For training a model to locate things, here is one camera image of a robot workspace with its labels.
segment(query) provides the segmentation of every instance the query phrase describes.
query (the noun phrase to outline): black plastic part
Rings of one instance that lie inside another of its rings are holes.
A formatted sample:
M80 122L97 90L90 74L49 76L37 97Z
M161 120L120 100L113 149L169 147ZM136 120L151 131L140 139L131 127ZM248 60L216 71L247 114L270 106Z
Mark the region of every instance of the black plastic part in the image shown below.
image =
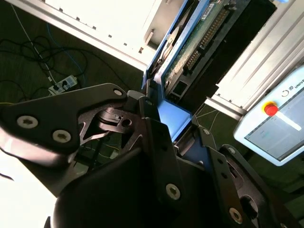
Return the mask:
M83 136L94 116L106 108L123 106L126 99L127 95L120 87L103 84L3 107L0 128L5 132L2 137L11 139L11 144L7 147L3 141L0 147L10 155L44 166L66 165L84 143ZM38 125L31 129L20 127L17 119L24 115L35 117ZM79 123L85 123L82 129L79 129ZM71 140L56 142L52 136L56 130L69 132Z
M257 223L261 224L261 227L276 228L280 227L281 223L288 228L301 227L283 203L271 193L264 181L233 146L223 145L219 152L225 155L227 162L239 175L234 178L239 198L249 196L255 203L258 213Z

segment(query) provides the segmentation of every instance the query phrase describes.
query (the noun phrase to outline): electronic device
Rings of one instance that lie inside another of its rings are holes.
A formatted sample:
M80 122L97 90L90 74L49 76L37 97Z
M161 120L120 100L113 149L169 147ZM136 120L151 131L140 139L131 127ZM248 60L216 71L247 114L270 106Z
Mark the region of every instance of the electronic device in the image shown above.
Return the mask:
M62 79L60 82L58 82L56 85L52 85L50 88L48 88L50 91L52 91L52 95L54 94L61 94L65 91L68 91L70 88L77 85L77 78L73 75L70 75L66 77L65 79Z
M48 210L35 214L45 228L95 228L101 219L103 227L301 227L239 151L230 145L217 150L195 118L173 146L154 90L149 84L146 95L126 93L103 84L1 106L0 171L27 187L34 187L35 178L27 179L34 174L58 190L80 145L122 134L119 156L93 163L61 186L50 217ZM20 162L30 170L26 175L18 175L25 168ZM32 192L40 193L42 186L35 186L40 191ZM51 206L54 197L47 200Z
M304 151L304 66L288 75L240 121L234 137L280 166Z

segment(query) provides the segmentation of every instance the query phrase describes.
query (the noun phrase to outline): bolt head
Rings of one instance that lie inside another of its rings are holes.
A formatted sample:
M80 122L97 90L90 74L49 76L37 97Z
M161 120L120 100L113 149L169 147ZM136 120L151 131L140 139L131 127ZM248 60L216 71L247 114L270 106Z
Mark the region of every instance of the bolt head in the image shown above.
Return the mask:
M153 105L153 103L149 100L146 100L146 103L149 104L149 105Z
M58 143L67 143L71 140L71 134L65 130L56 130L53 132L53 140Z
M167 184L166 192L167 195L173 200L178 200L181 197L179 188L174 184Z
M210 132L209 132L207 129L203 129L203 132L204 132L206 135L210 135Z
M113 91L116 95L119 95L119 96L123 95L123 93L121 91L119 91L118 89L114 89Z
M23 115L17 119L17 124L26 129L31 129L38 126L38 120L30 115Z
M242 218L241 214L235 208L230 208L229 214L236 223L238 223L238 224L243 223L243 218Z
M235 153L236 153L236 151L235 151L233 148L231 148L231 147L228 147L228 150L229 150L232 154L235 154Z

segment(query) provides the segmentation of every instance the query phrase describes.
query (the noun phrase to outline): green circuit board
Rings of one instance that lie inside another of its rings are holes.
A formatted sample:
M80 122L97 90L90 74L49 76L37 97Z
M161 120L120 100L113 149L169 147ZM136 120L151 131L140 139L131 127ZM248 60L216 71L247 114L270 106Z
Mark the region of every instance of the green circuit board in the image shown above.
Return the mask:
M181 72L185 65L188 68L191 68L200 57L200 52L197 48L200 47L204 49L208 45L226 16L229 14L229 11L224 9L224 6L227 5L229 1L230 0L222 0L220 3L209 4L165 75L165 82L167 85L171 83L175 76L180 75L178 75L178 73Z

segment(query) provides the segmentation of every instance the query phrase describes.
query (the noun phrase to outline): black cable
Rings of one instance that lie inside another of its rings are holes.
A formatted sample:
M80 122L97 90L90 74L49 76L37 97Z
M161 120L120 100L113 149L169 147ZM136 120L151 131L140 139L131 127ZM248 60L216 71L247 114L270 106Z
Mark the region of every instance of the black cable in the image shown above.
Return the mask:
M26 96L24 90L22 89L22 87L21 87L17 82L15 82L15 81L13 81L13 80L7 80L7 79L5 79L5 80L0 80L0 83L2 83L2 82L11 82L11 83L14 83L14 84L17 85L17 86L19 87L19 89L22 91L22 93L23 93L23 98L24 98L25 100L28 99L28 97Z
M39 42L38 39L41 39L41 41L42 41L42 39L45 40L47 44L44 45L42 42ZM65 73L62 73L62 72L55 69L55 63L56 62L55 62L54 57L56 55L58 55L62 52L65 52L65 51L77 51L77 52L79 52L84 57L85 66L83 67L82 72L75 75L76 77L78 77L78 76L81 76L82 74L84 74L85 71L87 70L88 59L87 59L85 53L88 53L88 54L96 57L97 59L99 59L103 64L105 64L115 74L115 76L124 84L124 86L127 89L130 89L129 86L114 71L114 69L107 62L105 62L102 58L100 58L97 54L95 54L92 51L81 49L81 48L74 48L74 47L52 47L48 38L46 38L44 36L37 36L31 41L26 41L26 42L23 42L23 43L17 43L17 42L14 42L12 40L2 39L2 40L0 40L0 46L3 42L8 42L8 43L11 43L13 45L19 46L19 52L7 51L7 50L0 50L0 52L11 53L11 54L22 56L28 61L37 62L39 64L40 68L44 72L52 70L52 71L54 71L54 72L56 72L60 75L63 75L63 76L69 76L69 75L65 74ZM33 49L32 44L37 48L37 50L39 49L39 51L38 51L39 54ZM49 70L45 69L43 67L43 65L45 65L45 64L47 64L47 66L49 67Z

